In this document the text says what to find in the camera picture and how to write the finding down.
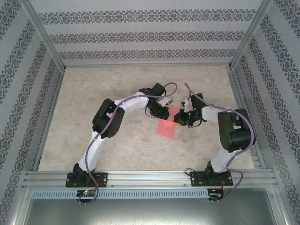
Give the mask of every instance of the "purple cable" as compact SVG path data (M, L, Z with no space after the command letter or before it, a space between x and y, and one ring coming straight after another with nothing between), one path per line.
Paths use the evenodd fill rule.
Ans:
M177 84L174 83L174 82L169 82L169 83L167 83L164 87L166 87L166 86L168 86L168 85L170 85L170 84L174 84L174 85L175 85L175 90L174 90L171 94L165 95L164 98L173 95L173 94L177 91ZM100 133L98 133L98 134L95 136L95 138L90 142L90 144L88 145L88 148L87 148L87 150L86 150L86 152L85 152L85 166L86 166L86 170L87 170L89 176L91 177L91 179L93 180L93 182L94 182L95 185L96 185L95 189L97 190L97 193L96 193L95 197L94 197L92 200L90 200L89 202L86 202L86 203L83 203L83 202L80 201L80 199L81 199L81 197L82 197L83 195L79 196L79 198L78 198L79 204L84 204L84 205L91 204L92 202L94 202L94 201L97 199L98 194L99 194L99 185L98 185L97 181L95 180L95 178L94 178L94 177L92 176L92 174L90 173L90 170L89 170L89 168L88 168L88 153L89 153L90 147L91 147L92 144L97 140L97 138L98 138L100 135L102 135L102 134L108 129L109 125L111 124L111 122L112 122L112 120L113 120L113 118L114 118L114 116L115 116L115 114L116 114L116 112L117 112L117 109L118 109L122 104L124 104L125 102L127 102L128 100L131 100L131 99L133 99L133 98L138 98L138 97L158 98L158 97L161 97L161 96L154 96L154 95L133 95L133 96L130 96L130 97L126 98L123 102L120 102L120 103L117 105L117 107L114 109L114 111L113 111L113 113L112 113L112 116L111 116L111 118L109 119L107 125L106 125L106 126L104 127L104 129L103 129Z
M231 192L229 192L224 198L222 198L220 201L223 201L224 199L226 199L227 197L229 197L234 191L235 189L238 187L238 185L240 185L240 183L242 182L243 180L243 173L241 171L238 171L238 170L232 170L232 169L229 169L229 165L230 163L239 155L239 154L242 154L244 153L245 151L249 150L251 148L251 146L253 145L253 142L254 142L254 130L251 126L251 123L246 119L246 117L244 117L242 114L240 114L239 112L237 111L234 111L233 109L229 109L229 108L224 108L224 107L220 107L220 106L216 106L216 105L212 105L208 102L206 102L204 99L200 98L199 96L197 96L189 87L189 85L187 83L184 83L184 85L186 86L186 88L188 89L188 91L190 93L192 93L193 95L195 95L199 100L201 100L203 103L205 103L206 105L208 105L209 107L212 107L212 108L216 108L216 109L220 109L220 110L225 110L225 111L229 111L229 112L232 112L232 113L235 113L236 115L240 116L245 122L246 124L248 125L249 129L250 129L250 133L251 133L251 140L250 140L250 144L242 151L236 153L233 157L231 157L231 159L228 161L228 163L226 164L226 167L228 169L228 171L230 172L235 172L235 173L240 173L240 180L239 182L234 186L234 188L232 189Z

